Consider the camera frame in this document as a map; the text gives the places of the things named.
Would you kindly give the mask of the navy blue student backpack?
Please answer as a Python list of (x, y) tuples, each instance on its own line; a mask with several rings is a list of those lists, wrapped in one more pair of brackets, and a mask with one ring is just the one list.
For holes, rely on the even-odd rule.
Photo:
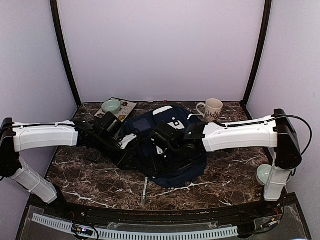
[(204, 174), (207, 153), (192, 127), (205, 124), (180, 106), (167, 105), (124, 123), (122, 136), (138, 133), (140, 144), (126, 159), (133, 167), (163, 188), (182, 187)]

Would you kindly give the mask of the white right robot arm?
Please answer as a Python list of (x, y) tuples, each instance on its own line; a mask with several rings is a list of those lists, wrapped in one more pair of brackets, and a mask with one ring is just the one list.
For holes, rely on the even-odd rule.
[(287, 115), (275, 109), (272, 115), (247, 121), (220, 123), (192, 123), (185, 130), (168, 123), (159, 123), (150, 139), (163, 150), (163, 155), (174, 153), (183, 158), (198, 157), (203, 153), (225, 149), (263, 147), (275, 152), (268, 180), (264, 186), (264, 199), (255, 205), (255, 213), (266, 217), (275, 208), (293, 172), (302, 162), (305, 153), (291, 119), (303, 118)]

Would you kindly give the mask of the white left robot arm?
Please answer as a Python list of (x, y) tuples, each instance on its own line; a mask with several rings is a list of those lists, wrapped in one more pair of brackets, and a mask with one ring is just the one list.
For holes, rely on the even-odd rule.
[(118, 158), (133, 151), (140, 143), (138, 130), (116, 139), (123, 126), (113, 115), (93, 121), (71, 119), (32, 124), (6, 118), (0, 128), (0, 177), (16, 181), (49, 205), (58, 217), (67, 218), (71, 208), (60, 188), (34, 171), (20, 153), (47, 147), (87, 147)]

